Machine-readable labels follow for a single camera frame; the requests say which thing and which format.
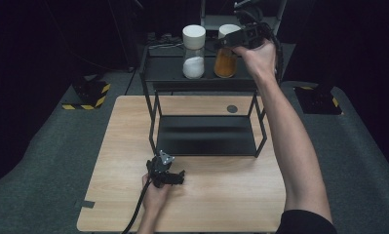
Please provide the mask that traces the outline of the black metal two-tier rack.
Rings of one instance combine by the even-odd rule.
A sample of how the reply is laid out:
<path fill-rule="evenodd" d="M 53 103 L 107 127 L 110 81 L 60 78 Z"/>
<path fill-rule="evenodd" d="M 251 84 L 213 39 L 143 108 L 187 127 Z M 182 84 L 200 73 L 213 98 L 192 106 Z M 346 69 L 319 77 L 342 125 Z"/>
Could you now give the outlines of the black metal two-tier rack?
<path fill-rule="evenodd" d="M 172 156 L 258 157 L 266 140 L 265 110 L 244 62 L 232 78 L 214 74 L 215 54 L 205 55 L 200 79 L 183 76 L 183 51 L 143 50 L 139 78 L 149 115 L 152 150 Z M 228 105 L 238 107 L 229 113 Z"/>

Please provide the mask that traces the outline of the black sleeve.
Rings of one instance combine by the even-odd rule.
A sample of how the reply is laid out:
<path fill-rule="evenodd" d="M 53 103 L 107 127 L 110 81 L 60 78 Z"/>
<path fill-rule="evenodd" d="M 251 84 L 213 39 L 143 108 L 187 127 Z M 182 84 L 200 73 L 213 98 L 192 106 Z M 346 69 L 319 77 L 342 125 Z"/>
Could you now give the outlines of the black sleeve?
<path fill-rule="evenodd" d="M 319 214 L 289 210 L 282 213 L 275 234 L 337 234 L 337 231 L 330 221 Z"/>

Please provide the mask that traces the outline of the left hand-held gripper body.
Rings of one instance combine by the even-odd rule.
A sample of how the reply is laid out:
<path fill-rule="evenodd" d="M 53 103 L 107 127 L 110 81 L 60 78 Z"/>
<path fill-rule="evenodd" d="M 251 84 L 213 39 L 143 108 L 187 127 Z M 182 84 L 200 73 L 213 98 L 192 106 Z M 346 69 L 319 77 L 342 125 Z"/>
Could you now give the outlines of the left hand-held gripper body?
<path fill-rule="evenodd" d="M 174 159 L 173 156 L 160 150 L 151 160 L 147 161 L 148 176 L 157 188 L 165 184 L 176 184 L 175 175 L 169 173 Z"/>

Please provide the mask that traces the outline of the person's right hand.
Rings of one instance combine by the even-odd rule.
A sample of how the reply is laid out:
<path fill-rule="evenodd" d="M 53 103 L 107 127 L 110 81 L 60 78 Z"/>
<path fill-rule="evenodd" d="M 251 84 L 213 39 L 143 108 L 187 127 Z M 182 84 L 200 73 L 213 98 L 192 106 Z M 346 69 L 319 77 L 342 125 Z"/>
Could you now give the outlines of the person's right hand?
<path fill-rule="evenodd" d="M 276 47 L 271 41 L 264 39 L 262 45 L 254 49 L 235 47 L 233 52 L 243 58 L 255 81 L 275 80 Z"/>

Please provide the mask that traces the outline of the jar with white powder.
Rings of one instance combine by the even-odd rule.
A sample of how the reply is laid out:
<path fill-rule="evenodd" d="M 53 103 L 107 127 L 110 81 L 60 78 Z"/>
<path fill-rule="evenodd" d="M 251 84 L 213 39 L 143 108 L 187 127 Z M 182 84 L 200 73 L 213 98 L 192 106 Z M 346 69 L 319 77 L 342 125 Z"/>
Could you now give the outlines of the jar with white powder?
<path fill-rule="evenodd" d="M 205 72 L 206 29 L 201 25 L 191 24 L 182 29 L 184 46 L 183 75 L 188 79 L 200 79 Z"/>

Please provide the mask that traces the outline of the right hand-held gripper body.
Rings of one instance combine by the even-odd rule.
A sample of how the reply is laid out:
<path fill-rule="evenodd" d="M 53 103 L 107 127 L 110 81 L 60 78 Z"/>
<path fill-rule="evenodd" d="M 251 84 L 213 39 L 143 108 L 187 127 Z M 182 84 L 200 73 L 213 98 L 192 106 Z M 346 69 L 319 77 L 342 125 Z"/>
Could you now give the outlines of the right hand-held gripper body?
<path fill-rule="evenodd" d="M 240 6 L 234 8 L 242 28 L 234 32 L 233 46 L 244 46 L 248 49 L 260 47 L 264 39 L 273 40 L 271 27 L 263 21 L 263 13 L 256 6 Z"/>

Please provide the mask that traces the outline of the grey tape piece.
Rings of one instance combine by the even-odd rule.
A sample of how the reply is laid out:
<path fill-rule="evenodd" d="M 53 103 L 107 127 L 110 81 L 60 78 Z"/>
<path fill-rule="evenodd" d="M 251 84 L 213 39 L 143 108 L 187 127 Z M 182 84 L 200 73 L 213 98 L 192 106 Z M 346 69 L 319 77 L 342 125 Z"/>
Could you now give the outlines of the grey tape piece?
<path fill-rule="evenodd" d="M 77 200 L 74 204 L 75 208 L 88 208 L 92 209 L 94 207 L 95 203 L 93 201 L 87 201 L 87 200 Z"/>

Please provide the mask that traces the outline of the yellow-black striped stand base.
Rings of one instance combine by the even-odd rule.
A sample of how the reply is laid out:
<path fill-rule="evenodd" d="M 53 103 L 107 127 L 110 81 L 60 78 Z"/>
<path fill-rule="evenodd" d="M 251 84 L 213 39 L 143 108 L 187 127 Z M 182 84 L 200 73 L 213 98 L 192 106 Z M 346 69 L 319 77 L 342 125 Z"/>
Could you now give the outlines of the yellow-black striped stand base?
<path fill-rule="evenodd" d="M 73 83 L 61 102 L 65 110 L 94 110 L 102 106 L 110 85 L 105 81 L 83 79 Z"/>
<path fill-rule="evenodd" d="M 293 90 L 305 114 L 342 114 L 337 99 L 330 91 L 323 92 L 319 87 L 294 87 Z"/>

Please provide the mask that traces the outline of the jar with orange powder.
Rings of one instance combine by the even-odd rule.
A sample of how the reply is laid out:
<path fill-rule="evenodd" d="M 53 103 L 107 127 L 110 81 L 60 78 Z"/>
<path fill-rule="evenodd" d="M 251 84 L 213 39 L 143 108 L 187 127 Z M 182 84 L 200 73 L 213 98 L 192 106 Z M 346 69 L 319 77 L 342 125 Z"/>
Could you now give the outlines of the jar with orange powder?
<path fill-rule="evenodd" d="M 218 38 L 222 39 L 227 34 L 239 30 L 236 24 L 224 24 L 218 30 Z M 230 78 L 236 73 L 237 55 L 229 48 L 220 48 L 217 50 L 214 74 L 220 78 Z"/>

